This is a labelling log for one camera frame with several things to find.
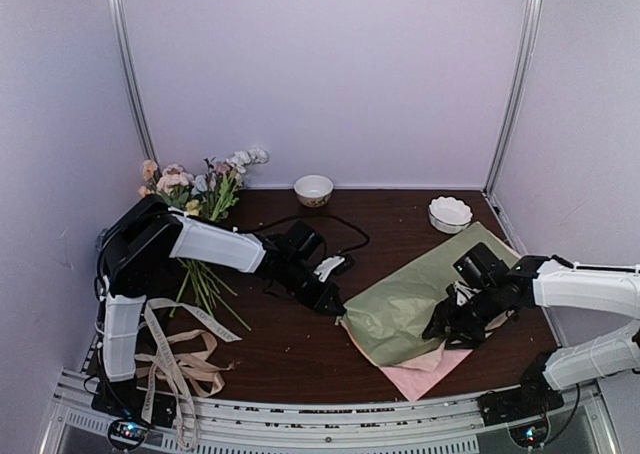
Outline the green wrapping paper sheet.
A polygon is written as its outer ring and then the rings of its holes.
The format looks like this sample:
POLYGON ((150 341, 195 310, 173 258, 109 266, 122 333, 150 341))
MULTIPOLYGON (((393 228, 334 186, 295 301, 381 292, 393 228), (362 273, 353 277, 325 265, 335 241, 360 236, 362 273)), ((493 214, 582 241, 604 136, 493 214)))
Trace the green wrapping paper sheet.
POLYGON ((443 339, 424 340, 422 332, 436 305, 446 298, 446 287, 461 279, 454 262, 480 242, 510 267, 520 258, 475 222, 349 299, 337 322, 376 366, 395 366, 438 349, 443 339))

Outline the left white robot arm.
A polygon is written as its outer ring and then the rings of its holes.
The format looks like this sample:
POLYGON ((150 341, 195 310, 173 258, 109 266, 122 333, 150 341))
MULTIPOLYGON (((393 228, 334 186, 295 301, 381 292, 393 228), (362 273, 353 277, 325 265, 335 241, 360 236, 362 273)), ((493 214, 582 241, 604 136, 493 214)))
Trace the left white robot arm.
POLYGON ((195 260, 273 281, 301 305, 328 316, 345 308, 331 280, 341 255, 309 263, 322 236, 298 220, 283 234, 259 235, 218 227, 167 205, 159 196, 138 201, 104 234, 95 279, 103 369, 111 381, 103 394, 123 418, 137 416, 144 398, 127 381, 135 376, 138 323, 150 303, 158 269, 172 259, 195 260))

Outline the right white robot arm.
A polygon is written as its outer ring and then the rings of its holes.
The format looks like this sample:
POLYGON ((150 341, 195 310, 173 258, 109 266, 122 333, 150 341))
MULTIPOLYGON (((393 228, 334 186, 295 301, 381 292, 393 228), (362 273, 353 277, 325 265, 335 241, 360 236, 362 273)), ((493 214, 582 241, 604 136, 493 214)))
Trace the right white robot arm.
POLYGON ((422 332, 449 349, 471 349, 487 338, 490 322, 523 308, 583 311, 618 324, 584 330, 574 346, 538 355, 513 393, 519 414, 535 414, 551 393, 639 368, 639 268, 571 262, 558 255, 526 255, 507 265, 485 243, 453 264, 460 281, 448 286, 422 332))

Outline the bunch of fake flowers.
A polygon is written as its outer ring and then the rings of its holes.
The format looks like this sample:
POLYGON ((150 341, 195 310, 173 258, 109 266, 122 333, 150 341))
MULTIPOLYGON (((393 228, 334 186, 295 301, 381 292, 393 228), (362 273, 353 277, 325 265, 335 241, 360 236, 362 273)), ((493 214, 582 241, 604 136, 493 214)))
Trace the bunch of fake flowers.
MULTIPOLYGON (((156 161, 147 159, 141 166, 143 185, 139 188, 139 195, 144 198, 156 194, 172 207, 216 223, 224 220, 239 201, 238 192, 245 186, 248 170, 268 161, 267 151, 254 147, 236 151, 224 160, 206 158, 204 172, 194 175, 179 164, 161 168, 156 161)), ((182 259, 180 264, 186 269, 186 275, 177 301, 190 287, 195 294, 195 305, 208 314, 212 314, 219 305, 233 311, 221 291, 226 290, 231 295, 236 292, 207 263, 182 259)))

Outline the pink wrapping paper sheet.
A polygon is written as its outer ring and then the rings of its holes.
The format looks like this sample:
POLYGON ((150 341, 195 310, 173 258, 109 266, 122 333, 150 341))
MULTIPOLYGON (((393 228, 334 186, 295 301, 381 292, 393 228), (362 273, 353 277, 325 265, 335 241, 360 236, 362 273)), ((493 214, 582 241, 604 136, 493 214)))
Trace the pink wrapping paper sheet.
POLYGON ((416 401, 435 387, 471 353, 470 349, 447 350, 444 348, 443 340, 438 349, 398 365, 386 367, 373 365, 381 370, 406 400, 416 401))

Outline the white patterned ceramic bowl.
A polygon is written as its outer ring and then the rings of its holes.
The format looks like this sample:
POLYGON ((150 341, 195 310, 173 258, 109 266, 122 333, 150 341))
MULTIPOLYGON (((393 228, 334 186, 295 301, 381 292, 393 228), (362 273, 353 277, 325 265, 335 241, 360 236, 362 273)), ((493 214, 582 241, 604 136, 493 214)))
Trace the white patterned ceramic bowl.
POLYGON ((319 208, 326 205, 333 193, 333 182, 322 175, 306 175, 294 184, 294 192, 298 201, 308 208, 319 208))

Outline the white scalloped dish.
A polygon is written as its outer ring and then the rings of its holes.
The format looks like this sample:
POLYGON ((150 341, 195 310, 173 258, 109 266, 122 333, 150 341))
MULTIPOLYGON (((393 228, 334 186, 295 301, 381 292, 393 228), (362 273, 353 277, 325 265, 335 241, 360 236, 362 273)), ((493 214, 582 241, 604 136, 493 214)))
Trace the white scalloped dish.
POLYGON ((455 235, 470 226, 472 210, 454 197, 437 197, 428 206, 430 224, 439 232, 455 235))

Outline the beige printed ribbon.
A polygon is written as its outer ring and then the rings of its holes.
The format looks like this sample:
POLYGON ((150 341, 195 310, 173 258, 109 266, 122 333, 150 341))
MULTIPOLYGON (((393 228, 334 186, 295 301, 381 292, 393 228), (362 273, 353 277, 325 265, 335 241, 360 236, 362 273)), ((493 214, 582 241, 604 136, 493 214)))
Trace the beige printed ribbon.
POLYGON ((195 397, 209 398, 219 393, 225 386, 222 373, 235 368, 234 363, 220 367, 209 362, 209 357, 218 347, 218 342, 237 342, 241 338, 219 323, 204 310, 165 298, 146 302, 144 322, 156 343, 156 352, 137 354, 135 359, 146 365, 136 373, 147 379, 147 390, 141 408, 141 419, 152 423, 154 401, 157 397, 156 382, 165 382, 170 390, 169 398, 176 402, 174 420, 170 425, 175 428, 176 440, 183 451, 193 451, 198 446, 199 424, 193 422, 190 436, 184 435, 184 416, 181 405, 186 404, 191 415, 196 414, 195 397), (165 308, 182 308, 189 312, 202 326, 190 331, 167 336, 158 321, 155 311, 165 308), (172 346, 200 338, 205 348, 201 351, 174 353, 172 346))

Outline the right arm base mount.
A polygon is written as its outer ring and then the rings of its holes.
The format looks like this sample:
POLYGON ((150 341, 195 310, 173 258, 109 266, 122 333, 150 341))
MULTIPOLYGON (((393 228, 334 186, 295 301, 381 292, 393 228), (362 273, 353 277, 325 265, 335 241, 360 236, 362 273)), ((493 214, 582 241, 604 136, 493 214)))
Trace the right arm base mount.
POLYGON ((511 440, 529 450, 542 447, 548 440, 548 414, 564 406, 558 392, 535 394, 523 387, 489 391, 481 395, 477 403, 486 427, 505 424, 511 440))

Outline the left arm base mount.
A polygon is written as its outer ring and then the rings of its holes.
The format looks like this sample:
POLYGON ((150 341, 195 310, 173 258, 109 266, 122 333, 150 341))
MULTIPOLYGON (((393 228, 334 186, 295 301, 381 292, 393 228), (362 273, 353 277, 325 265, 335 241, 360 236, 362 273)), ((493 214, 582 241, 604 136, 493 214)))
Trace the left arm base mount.
POLYGON ((107 440, 120 451, 131 451, 142 446, 153 428, 171 428, 177 416, 176 400, 166 394, 156 394, 151 408, 151 420, 142 418, 142 411, 123 407, 112 394, 96 393, 91 407, 115 417, 107 428, 107 440))

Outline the right aluminium frame post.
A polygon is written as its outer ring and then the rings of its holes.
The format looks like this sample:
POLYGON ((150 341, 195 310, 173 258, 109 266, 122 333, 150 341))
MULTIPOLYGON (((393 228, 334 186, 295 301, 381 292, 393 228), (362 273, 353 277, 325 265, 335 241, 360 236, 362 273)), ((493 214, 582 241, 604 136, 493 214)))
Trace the right aluminium frame post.
POLYGON ((483 190, 487 197, 492 197, 496 191, 509 144, 515 130, 522 97, 525 91, 527 73, 535 51, 542 9, 543 0, 526 0, 525 2, 511 87, 509 89, 493 159, 483 190))

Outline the aluminium frame post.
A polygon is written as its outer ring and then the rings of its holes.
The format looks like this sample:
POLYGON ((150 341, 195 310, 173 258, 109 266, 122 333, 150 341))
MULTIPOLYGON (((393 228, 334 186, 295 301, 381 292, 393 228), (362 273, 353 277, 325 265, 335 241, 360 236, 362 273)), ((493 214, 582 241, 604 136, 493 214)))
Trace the aluminium frame post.
POLYGON ((483 190, 487 197, 492 197, 496 191, 509 144, 515 130, 522 97, 525 91, 527 73, 535 51, 542 9, 543 0, 526 0, 525 2, 511 87, 509 89, 493 159, 483 190))
POLYGON ((136 76, 133 54, 131 50, 126 14, 123 0, 107 0, 115 38, 118 46, 119 59, 124 75, 128 103, 133 117, 134 127, 145 159, 157 162, 158 156, 153 144, 144 111, 141 91, 136 76))

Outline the left aluminium frame post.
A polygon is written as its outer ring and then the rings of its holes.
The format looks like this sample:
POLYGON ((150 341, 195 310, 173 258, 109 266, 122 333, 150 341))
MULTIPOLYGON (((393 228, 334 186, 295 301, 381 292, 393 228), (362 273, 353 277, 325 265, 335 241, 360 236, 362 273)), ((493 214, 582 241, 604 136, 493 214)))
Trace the left aluminium frame post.
POLYGON ((115 38, 118 46, 119 59, 124 75, 128 103, 133 117, 134 127, 145 159, 157 162, 158 156, 153 144, 144 111, 141 91, 136 76, 133 54, 131 50, 126 14, 123 0, 107 0, 115 38))

